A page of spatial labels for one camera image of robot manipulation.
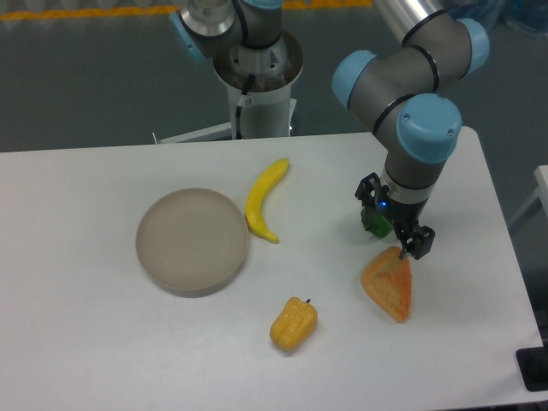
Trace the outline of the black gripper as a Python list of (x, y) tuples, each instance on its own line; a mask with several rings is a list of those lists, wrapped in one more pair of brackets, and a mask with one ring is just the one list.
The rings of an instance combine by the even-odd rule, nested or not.
[(379, 176), (371, 173), (360, 181), (354, 196), (363, 208), (375, 210), (394, 227), (402, 245), (399, 259), (411, 256), (419, 260), (431, 251), (435, 231), (417, 225), (426, 204), (426, 189), (380, 184)]

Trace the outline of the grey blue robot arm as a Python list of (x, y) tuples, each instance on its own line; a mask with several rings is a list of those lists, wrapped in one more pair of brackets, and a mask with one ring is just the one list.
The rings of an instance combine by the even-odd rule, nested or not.
[[(212, 60), (229, 101), (236, 140), (289, 134), (290, 91), (303, 55), (282, 27), (279, 1), (184, 1), (171, 17), (188, 55)], [(454, 151), (462, 116), (438, 89), (480, 68), (490, 53), (485, 29), (452, 18), (437, 1), (378, 1), (377, 11), (400, 42), (380, 58), (355, 51), (337, 66), (331, 88), (386, 149), (383, 171), (356, 189), (362, 222), (390, 224), (402, 255), (420, 259), (435, 238), (419, 216)]]

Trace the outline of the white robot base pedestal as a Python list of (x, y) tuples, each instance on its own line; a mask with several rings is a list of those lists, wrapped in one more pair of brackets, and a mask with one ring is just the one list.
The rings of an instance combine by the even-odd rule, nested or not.
[(179, 134), (159, 144), (287, 137), (296, 100), (291, 89), (301, 75), (303, 53), (283, 30), (278, 41), (255, 50), (236, 45), (213, 59), (227, 92), (229, 121)]

